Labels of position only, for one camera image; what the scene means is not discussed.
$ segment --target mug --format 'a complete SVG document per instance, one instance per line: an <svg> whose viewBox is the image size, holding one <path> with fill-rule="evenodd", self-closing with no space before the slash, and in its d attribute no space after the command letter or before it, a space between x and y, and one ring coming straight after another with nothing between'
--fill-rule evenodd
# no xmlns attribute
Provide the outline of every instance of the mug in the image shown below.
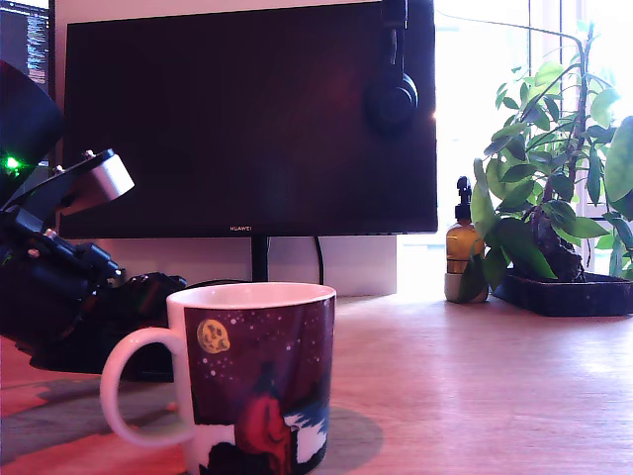
<svg viewBox="0 0 633 475"><path fill-rule="evenodd" d="M191 475L300 475L327 442L336 292L261 282L167 297L169 329L141 329L108 356L101 406L112 430L144 446L181 443ZM141 347L172 353L179 421L139 430L118 408L121 373Z"/></svg>

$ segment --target black planter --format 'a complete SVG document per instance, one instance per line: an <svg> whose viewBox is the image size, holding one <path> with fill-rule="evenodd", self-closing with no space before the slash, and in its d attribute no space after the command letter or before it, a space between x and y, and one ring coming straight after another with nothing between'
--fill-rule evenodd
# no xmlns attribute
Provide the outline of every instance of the black planter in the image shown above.
<svg viewBox="0 0 633 475"><path fill-rule="evenodd" d="M587 283L537 282L508 269L493 295L545 317L609 317L633 314L633 282L585 273Z"/></svg>

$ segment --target monitor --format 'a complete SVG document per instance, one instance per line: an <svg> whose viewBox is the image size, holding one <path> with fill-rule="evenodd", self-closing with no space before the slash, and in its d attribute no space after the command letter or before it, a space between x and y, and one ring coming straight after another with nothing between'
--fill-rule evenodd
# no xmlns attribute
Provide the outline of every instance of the monitor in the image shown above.
<svg viewBox="0 0 633 475"><path fill-rule="evenodd" d="M31 78L50 97L54 97L53 12L53 0L0 0L0 58ZM46 180L53 161L53 151L43 156L13 197Z"/></svg>
<svg viewBox="0 0 633 475"><path fill-rule="evenodd" d="M437 229L434 23L408 6L419 105L368 125L380 3L68 25L63 165L112 148L136 186L64 238L336 236Z"/></svg>

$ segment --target led light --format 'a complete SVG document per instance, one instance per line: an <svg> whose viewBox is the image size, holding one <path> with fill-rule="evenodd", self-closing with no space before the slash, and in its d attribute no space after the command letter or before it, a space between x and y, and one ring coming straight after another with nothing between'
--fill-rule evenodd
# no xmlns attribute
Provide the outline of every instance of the led light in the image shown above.
<svg viewBox="0 0 633 475"><path fill-rule="evenodd" d="M20 168L20 162L16 160L13 156L9 156L7 157L7 168L16 170Z"/></svg>

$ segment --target wall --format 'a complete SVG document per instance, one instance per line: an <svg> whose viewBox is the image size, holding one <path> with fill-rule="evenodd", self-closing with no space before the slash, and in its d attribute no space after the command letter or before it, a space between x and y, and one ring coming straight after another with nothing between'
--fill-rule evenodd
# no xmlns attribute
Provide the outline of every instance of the wall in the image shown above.
<svg viewBox="0 0 633 475"><path fill-rule="evenodd" d="M354 1L357 0L57 0L57 103L62 107L68 23ZM160 271L182 275L189 283L250 276L247 238L109 239L97 243L110 252L129 275ZM396 292L396 237L324 237L322 248L325 283L334 287L339 295ZM271 239L270 280L317 282L317 257L312 239Z"/></svg>

